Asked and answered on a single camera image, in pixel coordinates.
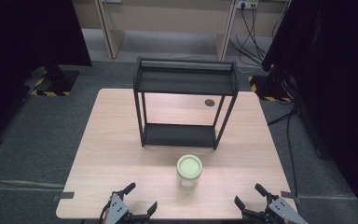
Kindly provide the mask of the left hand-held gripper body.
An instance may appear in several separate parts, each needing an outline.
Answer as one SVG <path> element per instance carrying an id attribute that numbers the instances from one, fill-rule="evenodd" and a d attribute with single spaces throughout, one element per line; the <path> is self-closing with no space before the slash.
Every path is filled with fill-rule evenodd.
<path id="1" fill-rule="evenodd" d="M 131 213 L 124 200 L 121 200 L 118 194 L 119 192 L 114 192 L 108 201 L 109 216 L 106 224 L 144 224 L 150 220 L 150 217 L 146 213 L 141 215 Z"/>

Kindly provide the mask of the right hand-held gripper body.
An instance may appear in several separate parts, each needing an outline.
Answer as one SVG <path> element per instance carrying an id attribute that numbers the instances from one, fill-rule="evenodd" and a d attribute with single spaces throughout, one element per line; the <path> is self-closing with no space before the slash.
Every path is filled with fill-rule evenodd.
<path id="1" fill-rule="evenodd" d="M 308 224 L 284 198 L 267 203 L 266 209 L 261 212 L 244 208 L 242 220 L 246 224 Z"/>

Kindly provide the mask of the glass jar with green lid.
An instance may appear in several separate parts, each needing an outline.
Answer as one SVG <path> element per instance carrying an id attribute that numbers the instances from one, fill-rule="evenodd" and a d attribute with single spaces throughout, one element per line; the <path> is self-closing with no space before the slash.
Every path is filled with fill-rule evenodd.
<path id="1" fill-rule="evenodd" d="M 179 185 L 184 189 L 194 189 L 202 174 L 203 164 L 195 156 L 186 154 L 176 163 L 176 177 Z"/>

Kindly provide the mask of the grey tape strip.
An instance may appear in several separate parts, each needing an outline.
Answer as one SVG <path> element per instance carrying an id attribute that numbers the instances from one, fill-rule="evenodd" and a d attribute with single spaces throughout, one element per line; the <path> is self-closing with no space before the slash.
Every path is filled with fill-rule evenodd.
<path id="1" fill-rule="evenodd" d="M 292 199 L 295 202 L 295 204 L 301 203 L 301 199 L 292 192 L 281 191 L 281 197 L 287 198 L 287 199 Z"/>
<path id="2" fill-rule="evenodd" d="M 53 202 L 59 202 L 61 199 L 73 199 L 75 193 L 74 192 L 61 192 L 59 194 L 55 194 L 52 197 Z"/>

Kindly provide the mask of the black stand base striped tape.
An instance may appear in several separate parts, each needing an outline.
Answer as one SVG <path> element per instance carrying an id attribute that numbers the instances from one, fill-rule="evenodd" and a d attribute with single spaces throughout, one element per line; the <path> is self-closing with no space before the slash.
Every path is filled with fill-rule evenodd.
<path id="1" fill-rule="evenodd" d="M 68 96 L 79 75 L 77 70 L 62 70 L 58 65 L 45 66 L 45 72 L 30 91 L 38 96 Z"/>
<path id="2" fill-rule="evenodd" d="M 276 77 L 252 75 L 248 76 L 251 91 L 254 92 L 260 100 L 292 103 L 291 96 L 285 88 L 286 80 L 284 75 Z"/>

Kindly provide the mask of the black two-tier metal rack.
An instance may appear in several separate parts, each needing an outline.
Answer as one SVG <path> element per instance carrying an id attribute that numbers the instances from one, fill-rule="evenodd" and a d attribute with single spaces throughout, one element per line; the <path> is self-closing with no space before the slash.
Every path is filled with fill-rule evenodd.
<path id="1" fill-rule="evenodd" d="M 139 58 L 132 89 L 142 146 L 216 149 L 239 93 L 238 67 Z"/>

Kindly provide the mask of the black curtain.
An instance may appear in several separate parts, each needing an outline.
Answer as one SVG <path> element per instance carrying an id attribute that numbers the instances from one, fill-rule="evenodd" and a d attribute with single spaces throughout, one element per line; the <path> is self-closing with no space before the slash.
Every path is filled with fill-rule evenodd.
<path id="1" fill-rule="evenodd" d="M 72 0 L 0 0 L 0 131 L 33 71 L 61 64 L 91 65 Z"/>
<path id="2" fill-rule="evenodd" d="M 262 62 L 295 95 L 358 199 L 358 0 L 291 0 Z"/>

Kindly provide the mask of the beige wooden desk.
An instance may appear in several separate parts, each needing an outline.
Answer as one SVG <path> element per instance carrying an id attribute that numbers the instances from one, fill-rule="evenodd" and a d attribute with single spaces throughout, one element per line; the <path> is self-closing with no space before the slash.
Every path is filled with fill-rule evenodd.
<path id="1" fill-rule="evenodd" d="M 226 57 L 238 0 L 71 0 L 80 27 L 103 33 L 115 59 L 128 31 L 212 35 L 216 58 Z"/>

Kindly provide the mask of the white wall power socket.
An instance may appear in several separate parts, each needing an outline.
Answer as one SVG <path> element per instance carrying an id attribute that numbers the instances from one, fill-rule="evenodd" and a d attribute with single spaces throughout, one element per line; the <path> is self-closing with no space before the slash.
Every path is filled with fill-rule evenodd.
<path id="1" fill-rule="evenodd" d="M 259 0 L 238 0 L 237 9 L 256 9 Z"/>

